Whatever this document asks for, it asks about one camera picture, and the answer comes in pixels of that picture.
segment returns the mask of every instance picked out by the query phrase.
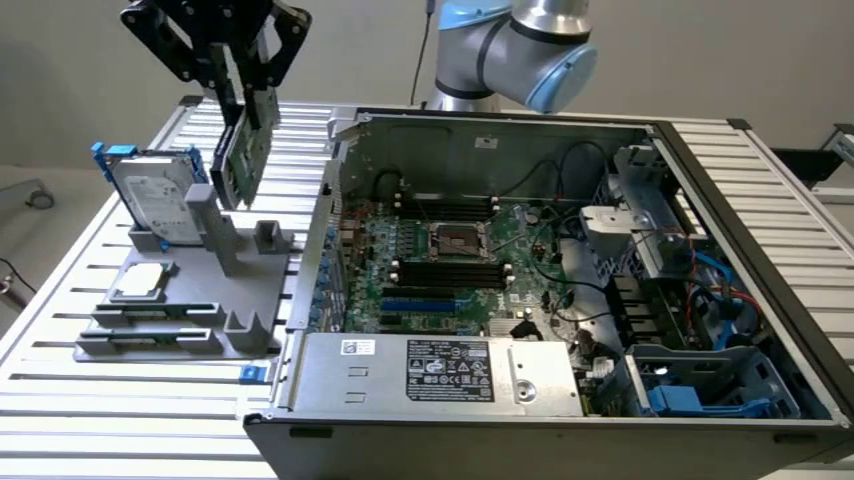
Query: warning label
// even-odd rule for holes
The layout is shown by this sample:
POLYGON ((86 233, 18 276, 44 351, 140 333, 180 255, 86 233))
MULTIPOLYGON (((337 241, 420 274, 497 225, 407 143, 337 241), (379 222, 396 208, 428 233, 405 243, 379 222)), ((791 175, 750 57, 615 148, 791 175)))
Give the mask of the warning label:
POLYGON ((493 402, 488 342, 409 340, 405 395, 416 402, 493 402))

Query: aluminum profile table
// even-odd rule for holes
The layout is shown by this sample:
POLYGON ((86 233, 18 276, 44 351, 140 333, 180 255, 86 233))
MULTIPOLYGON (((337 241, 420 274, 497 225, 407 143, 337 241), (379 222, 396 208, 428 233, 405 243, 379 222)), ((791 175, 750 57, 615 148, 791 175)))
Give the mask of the aluminum profile table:
MULTIPOLYGON (((235 224, 276 219, 300 249, 319 191, 332 106, 281 105, 259 197, 235 224)), ((854 364, 851 238, 748 131, 723 120, 668 119, 850 364, 854 364)), ((191 144, 211 157, 221 129, 213 103, 181 105, 153 148, 191 144)), ((0 341, 0 478, 269 479, 235 419, 269 385, 237 384, 247 362, 76 363, 73 341, 129 252, 129 215, 107 201, 0 341)), ((276 321, 284 336, 299 269, 291 262, 276 321)), ((854 476, 854 457, 799 465, 774 480, 854 476)))

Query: floor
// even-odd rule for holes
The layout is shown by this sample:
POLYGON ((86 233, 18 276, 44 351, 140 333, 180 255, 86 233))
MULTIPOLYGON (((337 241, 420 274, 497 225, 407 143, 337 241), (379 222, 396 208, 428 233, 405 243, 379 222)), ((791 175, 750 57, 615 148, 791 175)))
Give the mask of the floor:
MULTIPOLYGON (((29 178, 41 178, 56 204, 34 210, 20 204, 0 205, 0 257, 12 262, 21 276, 36 287, 100 209, 112 188, 94 169, 20 168, 0 166, 0 188, 29 178)), ((0 274, 8 269, 0 265, 0 274)), ((17 318, 17 312, 0 304, 0 335, 17 318)))

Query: circuit board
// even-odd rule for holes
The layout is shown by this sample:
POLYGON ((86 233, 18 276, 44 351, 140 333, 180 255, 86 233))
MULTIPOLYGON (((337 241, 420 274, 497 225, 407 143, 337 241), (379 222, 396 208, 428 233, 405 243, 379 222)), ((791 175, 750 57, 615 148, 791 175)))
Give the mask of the circuit board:
POLYGON ((521 318, 525 307, 539 309, 543 292, 560 286, 542 277, 531 262, 550 276, 566 280, 558 242, 535 207, 501 206, 484 221, 404 219, 391 208, 368 202, 343 216, 341 234, 348 262, 348 308, 344 330, 363 333, 488 334, 492 319, 521 318), (534 250, 540 252, 539 260, 534 250), (509 268, 512 281, 501 288, 452 288, 452 304, 443 311, 387 311, 395 282, 395 265, 481 264, 509 268))

